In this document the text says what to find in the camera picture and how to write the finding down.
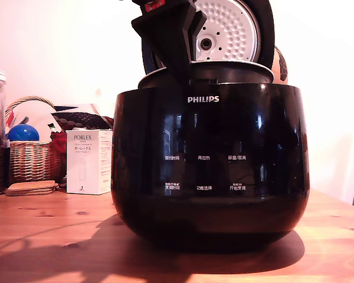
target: perforated steam plate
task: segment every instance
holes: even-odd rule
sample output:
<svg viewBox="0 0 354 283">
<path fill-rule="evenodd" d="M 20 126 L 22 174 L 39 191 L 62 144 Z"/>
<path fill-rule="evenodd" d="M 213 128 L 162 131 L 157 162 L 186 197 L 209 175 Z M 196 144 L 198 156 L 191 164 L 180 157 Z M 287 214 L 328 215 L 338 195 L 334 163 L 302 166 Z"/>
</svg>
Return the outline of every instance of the perforated steam plate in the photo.
<svg viewBox="0 0 354 283">
<path fill-rule="evenodd" d="M 197 0 L 207 21 L 197 36 L 196 61 L 249 61 L 272 68 L 274 19 L 268 0 Z M 142 42 L 146 74 L 164 67 Z"/>
<path fill-rule="evenodd" d="M 197 0 L 195 6 L 207 21 L 196 42 L 196 60 L 257 61 L 260 29 L 242 1 Z"/>
</svg>

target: white wall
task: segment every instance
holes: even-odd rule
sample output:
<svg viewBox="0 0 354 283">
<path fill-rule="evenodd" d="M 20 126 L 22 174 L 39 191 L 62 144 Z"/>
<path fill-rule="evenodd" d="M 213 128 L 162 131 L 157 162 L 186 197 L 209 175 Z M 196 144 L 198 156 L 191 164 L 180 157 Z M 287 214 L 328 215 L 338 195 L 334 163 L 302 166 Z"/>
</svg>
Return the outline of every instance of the white wall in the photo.
<svg viewBox="0 0 354 283">
<path fill-rule="evenodd" d="M 354 0 L 271 0 L 276 44 L 303 92 L 311 186 L 352 203 L 354 195 Z M 0 0 L 0 69 L 7 101 L 98 103 L 144 75 L 130 0 Z"/>
</svg>

